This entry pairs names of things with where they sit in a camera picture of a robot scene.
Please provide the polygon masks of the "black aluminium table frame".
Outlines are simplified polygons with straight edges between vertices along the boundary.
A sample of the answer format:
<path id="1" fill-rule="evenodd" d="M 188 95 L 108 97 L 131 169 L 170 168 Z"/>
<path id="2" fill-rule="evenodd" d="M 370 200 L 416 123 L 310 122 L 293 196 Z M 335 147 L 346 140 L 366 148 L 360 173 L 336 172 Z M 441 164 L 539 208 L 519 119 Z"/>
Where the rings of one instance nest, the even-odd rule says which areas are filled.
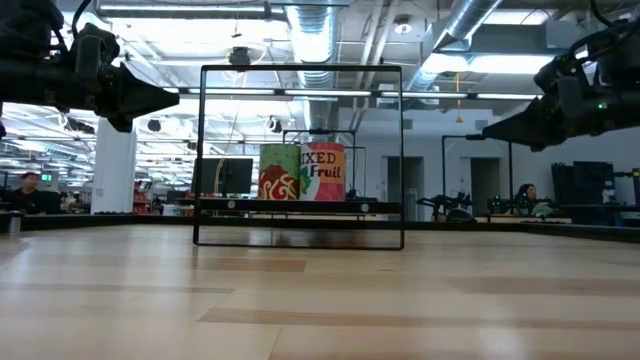
<path id="1" fill-rule="evenodd" d="M 185 225 L 192 226 L 190 217 L 169 217 L 135 214 L 107 215 L 24 215 L 22 231 L 61 230 L 83 227 L 119 225 Z M 618 243 L 640 244 L 640 228 L 572 225 L 549 222 L 521 223 L 433 223 L 401 221 L 354 221 L 323 219 L 260 219 L 260 218 L 204 218 L 201 226 L 256 227 L 321 230 L 391 230 L 456 231 L 456 232 L 520 232 L 550 236 L 564 236 Z"/>

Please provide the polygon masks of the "wooden shelf board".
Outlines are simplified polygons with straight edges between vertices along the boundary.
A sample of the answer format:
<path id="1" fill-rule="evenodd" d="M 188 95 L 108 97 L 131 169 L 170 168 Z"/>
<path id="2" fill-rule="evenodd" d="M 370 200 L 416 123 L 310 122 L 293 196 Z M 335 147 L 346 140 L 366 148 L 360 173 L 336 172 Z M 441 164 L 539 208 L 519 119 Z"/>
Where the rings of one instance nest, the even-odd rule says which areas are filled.
<path id="1" fill-rule="evenodd" d="M 195 246 L 203 246 L 200 240 L 200 227 L 209 224 L 212 226 L 255 226 L 280 229 L 318 230 L 322 243 L 307 244 L 307 249 L 335 249 L 356 250 L 356 245 L 336 245 L 325 242 L 337 232 L 348 231 L 355 234 L 364 230 L 396 230 L 399 232 L 398 243 L 395 246 L 386 246 L 386 251 L 401 251 L 405 248 L 405 211 L 404 200 L 398 203 L 368 202 L 368 201 L 277 201 L 277 200 L 225 200 L 221 198 L 203 198 L 201 191 L 202 161 L 204 159 L 204 115 L 205 101 L 209 90 L 207 87 L 208 74 L 221 72 L 226 69 L 232 71 L 313 71 L 313 72 L 388 72 L 394 73 L 399 78 L 403 77 L 402 68 L 396 65 L 343 65 L 343 64 L 279 64 L 279 65 L 214 65 L 208 64 L 201 67 L 199 86 L 199 114 L 197 154 L 195 159 L 195 195 L 193 210 L 192 243 Z M 282 219 L 268 220 L 264 218 L 246 219 L 214 219 L 202 217 L 204 210 L 270 213 L 284 214 Z M 289 216 L 300 213 L 307 219 L 292 219 Z"/>

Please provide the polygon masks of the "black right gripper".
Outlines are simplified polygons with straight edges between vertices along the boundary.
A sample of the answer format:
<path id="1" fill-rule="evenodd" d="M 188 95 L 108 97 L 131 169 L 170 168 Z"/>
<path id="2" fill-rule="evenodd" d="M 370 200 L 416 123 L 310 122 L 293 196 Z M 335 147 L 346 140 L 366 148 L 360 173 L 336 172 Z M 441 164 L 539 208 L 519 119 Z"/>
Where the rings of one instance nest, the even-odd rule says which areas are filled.
<path id="1" fill-rule="evenodd" d="M 522 112 L 485 127 L 485 137 L 540 152 L 569 138 L 604 133 L 603 122 L 596 119 L 598 88 L 589 83 L 573 52 L 555 56 L 536 73 L 534 83 L 543 96 Z"/>

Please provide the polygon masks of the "orange red label tin can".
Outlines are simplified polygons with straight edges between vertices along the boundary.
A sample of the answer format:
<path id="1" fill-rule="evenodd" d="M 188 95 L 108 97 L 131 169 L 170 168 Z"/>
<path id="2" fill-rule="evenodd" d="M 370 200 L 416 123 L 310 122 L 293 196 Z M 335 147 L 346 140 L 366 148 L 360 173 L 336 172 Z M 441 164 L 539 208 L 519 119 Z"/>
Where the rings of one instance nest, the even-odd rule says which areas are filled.
<path id="1" fill-rule="evenodd" d="M 311 142 L 300 147 L 299 199 L 345 200 L 346 156 L 343 144 Z"/>

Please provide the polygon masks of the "green red label tin can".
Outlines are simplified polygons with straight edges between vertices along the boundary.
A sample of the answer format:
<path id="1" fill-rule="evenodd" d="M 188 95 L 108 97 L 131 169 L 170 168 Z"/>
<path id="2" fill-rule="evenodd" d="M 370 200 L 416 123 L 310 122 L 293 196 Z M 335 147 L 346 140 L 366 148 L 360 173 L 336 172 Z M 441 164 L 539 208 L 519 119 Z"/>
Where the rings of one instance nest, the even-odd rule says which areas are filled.
<path id="1" fill-rule="evenodd" d="M 299 198 L 300 149 L 294 144 L 260 146 L 258 198 L 297 200 Z"/>

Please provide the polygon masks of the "silver ventilation duct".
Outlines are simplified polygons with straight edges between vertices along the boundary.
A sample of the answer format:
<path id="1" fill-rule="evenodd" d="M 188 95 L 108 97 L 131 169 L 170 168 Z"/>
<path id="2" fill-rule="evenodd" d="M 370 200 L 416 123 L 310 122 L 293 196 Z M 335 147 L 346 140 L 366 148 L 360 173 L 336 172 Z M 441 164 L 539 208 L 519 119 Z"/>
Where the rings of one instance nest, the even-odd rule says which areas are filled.
<path id="1" fill-rule="evenodd" d="M 337 60 L 338 11 L 333 7 L 287 6 L 285 12 L 291 26 L 290 38 L 297 63 L 333 64 Z M 304 118 L 308 129 L 334 130 L 338 106 L 329 100 L 305 100 Z"/>
<path id="2" fill-rule="evenodd" d="M 428 26 L 421 41 L 424 59 L 415 74 L 404 85 L 405 91 L 428 90 L 442 70 L 433 61 L 437 52 L 455 43 L 470 43 L 473 34 L 503 0 L 454 0 L 444 19 Z"/>

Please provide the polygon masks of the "bright ceiling light panel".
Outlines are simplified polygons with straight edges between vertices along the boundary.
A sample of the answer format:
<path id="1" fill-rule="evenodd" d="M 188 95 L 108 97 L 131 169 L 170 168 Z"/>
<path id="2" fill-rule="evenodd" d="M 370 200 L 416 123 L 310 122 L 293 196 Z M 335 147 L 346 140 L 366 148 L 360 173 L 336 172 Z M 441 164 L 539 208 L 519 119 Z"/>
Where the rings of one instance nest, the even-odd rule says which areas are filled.
<path id="1" fill-rule="evenodd" d="M 487 74 L 536 74 L 549 63 L 546 55 L 446 55 L 432 54 L 421 70 L 426 73 L 473 72 Z"/>

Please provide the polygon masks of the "black equipment rack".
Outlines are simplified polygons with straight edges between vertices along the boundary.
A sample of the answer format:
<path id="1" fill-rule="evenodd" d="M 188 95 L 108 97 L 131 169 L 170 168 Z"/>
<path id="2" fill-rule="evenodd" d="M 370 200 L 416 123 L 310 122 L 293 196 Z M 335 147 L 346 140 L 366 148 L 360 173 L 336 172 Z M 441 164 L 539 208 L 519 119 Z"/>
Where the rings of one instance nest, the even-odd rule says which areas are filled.
<path id="1" fill-rule="evenodd" d="M 600 205 L 615 194 L 612 163 L 553 163 L 551 174 L 554 198 L 562 205 Z"/>

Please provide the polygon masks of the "white pillar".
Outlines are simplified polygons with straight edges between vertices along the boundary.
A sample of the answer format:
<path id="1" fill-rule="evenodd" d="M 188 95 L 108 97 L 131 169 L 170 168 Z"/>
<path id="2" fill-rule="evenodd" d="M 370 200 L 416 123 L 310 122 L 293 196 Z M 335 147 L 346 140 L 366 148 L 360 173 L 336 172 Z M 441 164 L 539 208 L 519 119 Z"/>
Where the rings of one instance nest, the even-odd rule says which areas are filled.
<path id="1" fill-rule="evenodd" d="M 96 139 L 91 213 L 130 213 L 134 195 L 136 132 L 118 132 L 106 118 L 100 118 Z"/>

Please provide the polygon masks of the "person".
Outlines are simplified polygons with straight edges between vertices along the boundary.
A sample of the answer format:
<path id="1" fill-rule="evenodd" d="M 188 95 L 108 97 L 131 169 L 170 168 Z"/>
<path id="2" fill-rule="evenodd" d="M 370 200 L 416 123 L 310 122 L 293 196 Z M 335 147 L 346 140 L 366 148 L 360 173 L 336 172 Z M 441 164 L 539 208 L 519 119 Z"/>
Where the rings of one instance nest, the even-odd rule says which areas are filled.
<path id="1" fill-rule="evenodd" d="M 28 215 L 59 214 L 60 198 L 57 192 L 38 190 L 39 175 L 27 172 L 22 175 L 22 185 L 16 190 L 0 188 L 0 199 L 9 202 L 11 210 Z"/>
<path id="2" fill-rule="evenodd" d="M 539 201 L 537 190 L 533 184 L 525 183 L 520 186 L 514 197 L 512 213 L 516 216 L 548 217 L 553 209 L 548 202 Z"/>

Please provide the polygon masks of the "black computer monitor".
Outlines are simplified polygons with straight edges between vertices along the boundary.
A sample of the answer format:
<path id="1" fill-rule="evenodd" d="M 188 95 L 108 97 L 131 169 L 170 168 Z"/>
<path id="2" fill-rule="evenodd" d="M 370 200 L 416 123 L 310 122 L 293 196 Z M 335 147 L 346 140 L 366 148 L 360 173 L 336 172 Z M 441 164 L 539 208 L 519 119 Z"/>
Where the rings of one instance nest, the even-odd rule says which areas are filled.
<path id="1" fill-rule="evenodd" d="M 251 158 L 204 158 L 201 161 L 201 194 L 249 194 L 252 187 Z"/>

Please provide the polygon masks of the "long ceiling light strip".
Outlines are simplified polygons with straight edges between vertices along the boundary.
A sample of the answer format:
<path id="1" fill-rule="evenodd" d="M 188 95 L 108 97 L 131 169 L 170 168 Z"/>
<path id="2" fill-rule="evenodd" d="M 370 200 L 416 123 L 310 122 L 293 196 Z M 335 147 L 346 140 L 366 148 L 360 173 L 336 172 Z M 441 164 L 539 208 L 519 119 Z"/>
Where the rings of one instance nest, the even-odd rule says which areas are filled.
<path id="1" fill-rule="evenodd" d="M 462 92 L 402 92 L 381 90 L 336 90 L 336 89 L 278 89 L 278 88 L 206 88 L 207 97 L 302 97 L 302 98 L 402 98 L 419 100 L 504 100 L 527 101 L 540 98 L 538 94 L 511 93 L 462 93 Z"/>

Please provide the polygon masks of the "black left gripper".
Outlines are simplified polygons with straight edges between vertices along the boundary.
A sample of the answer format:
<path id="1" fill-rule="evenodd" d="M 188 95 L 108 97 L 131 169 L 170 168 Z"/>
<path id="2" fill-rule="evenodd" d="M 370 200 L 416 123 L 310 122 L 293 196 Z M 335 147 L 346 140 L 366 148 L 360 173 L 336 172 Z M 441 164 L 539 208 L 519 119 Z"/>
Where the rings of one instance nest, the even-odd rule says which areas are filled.
<path id="1" fill-rule="evenodd" d="M 118 132 L 132 131 L 132 119 L 179 104 L 179 95 L 113 65 L 120 46 L 116 36 L 87 23 L 62 54 L 62 63 L 85 89 L 84 104 L 106 118 Z"/>

